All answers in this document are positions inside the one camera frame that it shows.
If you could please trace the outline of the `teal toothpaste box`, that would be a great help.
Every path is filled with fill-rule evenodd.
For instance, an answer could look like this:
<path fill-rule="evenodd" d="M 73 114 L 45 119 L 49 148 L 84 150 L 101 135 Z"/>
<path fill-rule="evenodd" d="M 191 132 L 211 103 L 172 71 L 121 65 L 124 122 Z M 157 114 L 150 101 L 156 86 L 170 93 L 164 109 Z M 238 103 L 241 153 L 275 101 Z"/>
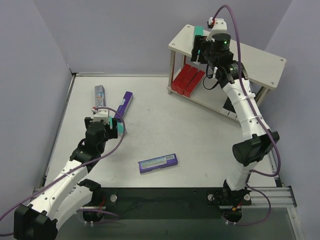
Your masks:
<path fill-rule="evenodd" d="M 124 125 L 122 122 L 116 120 L 116 123 L 117 123 L 117 132 L 119 135 L 126 135 L 127 134 L 127 130 L 124 129 Z M 113 126 L 115 126 L 116 124 L 113 124 L 113 117 L 109 117 L 109 125 L 110 125 L 110 128 L 112 129 Z"/>

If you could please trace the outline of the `silver Rio box bottom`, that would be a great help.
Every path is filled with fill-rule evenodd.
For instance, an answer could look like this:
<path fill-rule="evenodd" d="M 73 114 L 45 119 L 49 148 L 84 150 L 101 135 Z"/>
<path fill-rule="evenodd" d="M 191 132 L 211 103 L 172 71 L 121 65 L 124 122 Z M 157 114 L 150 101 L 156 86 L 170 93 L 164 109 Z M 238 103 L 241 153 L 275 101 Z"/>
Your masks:
<path fill-rule="evenodd" d="M 204 39 L 204 28 L 202 26 L 195 26 L 193 31 L 193 51 L 194 53 L 200 52 L 200 44 Z"/>

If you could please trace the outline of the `silver rio box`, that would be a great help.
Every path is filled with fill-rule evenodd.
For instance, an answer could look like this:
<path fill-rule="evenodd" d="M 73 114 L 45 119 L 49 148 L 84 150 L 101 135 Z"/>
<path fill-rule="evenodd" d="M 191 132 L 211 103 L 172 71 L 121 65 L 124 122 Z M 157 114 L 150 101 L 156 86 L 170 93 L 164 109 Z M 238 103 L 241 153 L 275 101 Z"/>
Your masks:
<path fill-rule="evenodd" d="M 193 51 L 194 53 L 200 52 L 200 44 L 204 39 L 204 28 L 202 26 L 195 26 L 193 31 Z"/>
<path fill-rule="evenodd" d="M 96 109 L 107 106 L 106 92 L 103 85 L 96 85 L 94 87 L 94 103 Z"/>

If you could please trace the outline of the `red toothpaste box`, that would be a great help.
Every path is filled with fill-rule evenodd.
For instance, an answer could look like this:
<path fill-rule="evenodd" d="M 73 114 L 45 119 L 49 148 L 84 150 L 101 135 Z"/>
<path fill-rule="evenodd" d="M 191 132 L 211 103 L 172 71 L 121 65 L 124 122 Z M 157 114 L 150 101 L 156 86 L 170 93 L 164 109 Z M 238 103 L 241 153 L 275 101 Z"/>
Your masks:
<path fill-rule="evenodd" d="M 193 91 L 196 89 L 196 87 L 198 86 L 198 84 L 200 83 L 200 81 L 203 79 L 205 75 L 205 72 L 202 70 L 199 70 L 194 76 L 193 78 L 190 79 L 190 81 L 188 82 L 188 84 L 185 86 L 185 88 L 183 89 L 183 95 L 186 97 L 190 97 L 191 94 L 193 93 Z"/>
<path fill-rule="evenodd" d="M 181 95 L 183 94 L 184 88 L 183 87 L 183 81 L 184 78 L 186 77 L 187 73 L 189 72 L 189 70 L 192 68 L 191 65 L 186 64 L 178 73 L 178 75 L 176 76 L 176 78 L 173 80 L 172 84 L 171 84 L 171 90 L 174 92 L 178 92 Z"/>
<path fill-rule="evenodd" d="M 186 85 L 188 84 L 188 82 L 190 81 L 190 79 L 193 78 L 193 76 L 198 72 L 198 69 L 195 67 L 191 67 L 191 69 L 188 71 L 187 75 L 185 76 L 184 80 L 183 80 L 183 87 L 186 87 Z"/>

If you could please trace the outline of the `purple toothpaste box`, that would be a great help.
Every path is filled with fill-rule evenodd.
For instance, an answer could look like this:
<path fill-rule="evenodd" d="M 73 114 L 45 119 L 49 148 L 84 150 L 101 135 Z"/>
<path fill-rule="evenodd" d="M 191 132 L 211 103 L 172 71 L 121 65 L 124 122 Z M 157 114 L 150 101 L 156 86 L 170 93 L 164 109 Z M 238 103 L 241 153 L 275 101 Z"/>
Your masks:
<path fill-rule="evenodd" d="M 122 102 L 117 108 L 117 113 L 114 116 L 114 118 L 117 120 L 118 123 L 122 122 L 121 119 L 125 117 L 133 99 L 134 99 L 133 93 L 130 91 L 126 91 L 122 98 Z"/>
<path fill-rule="evenodd" d="M 178 164 L 178 158 L 175 153 L 159 156 L 138 162 L 140 174 L 145 174 L 158 169 L 164 169 L 176 166 Z"/>

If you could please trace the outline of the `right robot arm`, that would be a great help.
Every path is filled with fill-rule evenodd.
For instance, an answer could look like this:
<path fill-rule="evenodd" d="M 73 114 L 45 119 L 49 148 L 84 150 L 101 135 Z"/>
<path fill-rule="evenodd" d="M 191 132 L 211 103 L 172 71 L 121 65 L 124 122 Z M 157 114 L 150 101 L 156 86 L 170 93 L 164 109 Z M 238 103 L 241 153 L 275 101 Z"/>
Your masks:
<path fill-rule="evenodd" d="M 234 60 L 230 43 L 231 36 L 227 33 L 216 33 L 211 38 L 196 35 L 191 51 L 191 61 L 212 69 L 211 76 L 230 100 L 242 131 L 243 141 L 232 146 L 237 168 L 224 181 L 221 192 L 227 204 L 237 201 L 240 194 L 248 193 L 251 173 L 256 172 L 255 167 L 280 139 L 278 132 L 271 131 L 262 117 L 246 68 L 240 59 Z"/>

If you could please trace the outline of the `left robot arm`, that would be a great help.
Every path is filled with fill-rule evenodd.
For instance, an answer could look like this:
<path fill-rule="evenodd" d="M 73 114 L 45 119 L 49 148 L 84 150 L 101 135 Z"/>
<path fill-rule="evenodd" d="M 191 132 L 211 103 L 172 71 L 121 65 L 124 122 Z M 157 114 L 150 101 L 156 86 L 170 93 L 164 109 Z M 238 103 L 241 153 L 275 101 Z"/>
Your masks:
<path fill-rule="evenodd" d="M 78 209 L 100 203 L 102 193 L 85 179 L 105 158 L 105 145 L 118 138 L 118 121 L 108 116 L 87 117 L 85 137 L 72 152 L 59 175 L 38 191 L 33 200 L 14 211 L 13 237 L 16 240 L 54 240 L 60 227 Z"/>

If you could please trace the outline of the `silver Rio box top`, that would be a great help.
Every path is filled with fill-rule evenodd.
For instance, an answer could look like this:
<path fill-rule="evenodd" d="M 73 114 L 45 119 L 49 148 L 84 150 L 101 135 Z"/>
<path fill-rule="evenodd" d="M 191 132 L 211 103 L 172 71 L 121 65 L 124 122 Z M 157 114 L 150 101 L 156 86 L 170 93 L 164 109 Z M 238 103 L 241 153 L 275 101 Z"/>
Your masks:
<path fill-rule="evenodd" d="M 94 103 L 96 109 L 107 106 L 106 92 L 103 85 L 96 85 L 94 87 Z"/>

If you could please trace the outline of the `purple toothpaste box flat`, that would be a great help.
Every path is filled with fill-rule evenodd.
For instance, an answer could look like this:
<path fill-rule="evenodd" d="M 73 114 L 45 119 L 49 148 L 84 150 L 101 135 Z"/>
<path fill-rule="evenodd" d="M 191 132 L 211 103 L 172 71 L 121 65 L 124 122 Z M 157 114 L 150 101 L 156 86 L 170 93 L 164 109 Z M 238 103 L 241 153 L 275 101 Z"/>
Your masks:
<path fill-rule="evenodd" d="M 145 174 L 158 169 L 164 169 L 176 166 L 178 164 L 178 158 L 175 153 L 159 156 L 138 162 L 140 174 Z"/>

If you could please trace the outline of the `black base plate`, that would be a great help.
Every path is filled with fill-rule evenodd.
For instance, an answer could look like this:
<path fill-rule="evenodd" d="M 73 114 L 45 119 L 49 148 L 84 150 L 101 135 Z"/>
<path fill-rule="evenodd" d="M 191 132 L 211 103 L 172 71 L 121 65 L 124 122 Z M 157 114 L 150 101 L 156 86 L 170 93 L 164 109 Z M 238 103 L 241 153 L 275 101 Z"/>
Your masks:
<path fill-rule="evenodd" d="M 102 187 L 86 208 L 117 214 L 122 220 L 211 220 L 221 212 L 251 205 L 249 191 L 227 193 L 221 187 Z"/>

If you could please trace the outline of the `aluminium frame rail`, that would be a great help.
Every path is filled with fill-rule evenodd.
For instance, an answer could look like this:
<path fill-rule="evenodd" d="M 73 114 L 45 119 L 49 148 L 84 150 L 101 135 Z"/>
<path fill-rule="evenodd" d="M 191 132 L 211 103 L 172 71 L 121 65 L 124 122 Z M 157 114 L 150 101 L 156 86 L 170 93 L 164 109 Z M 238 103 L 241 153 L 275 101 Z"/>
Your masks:
<path fill-rule="evenodd" d="M 197 108 L 185 96 L 174 100 L 168 95 L 166 77 L 159 76 L 77 76 L 71 82 L 68 103 L 51 155 L 46 187 L 59 175 L 79 142 L 85 138 L 85 117 L 93 118 L 95 86 L 105 89 L 105 107 L 109 116 L 117 114 L 126 91 L 133 100 L 121 118 L 126 135 L 105 143 L 104 155 L 85 176 L 94 190 L 100 188 L 222 188 L 238 166 L 232 147 L 243 138 L 239 120 L 208 108 Z M 263 160 L 270 158 L 271 151 Z M 140 174 L 138 162 L 176 154 L 178 164 Z M 251 205 L 241 208 L 241 217 L 223 210 L 220 218 L 239 226 L 245 207 L 287 208 L 294 204 L 292 190 L 276 187 L 271 179 L 258 177 L 259 169 L 268 169 L 260 161 L 251 173 L 247 190 Z M 29 203 L 38 191 L 29 199 Z M 117 214 L 83 205 L 84 220 L 121 220 Z"/>

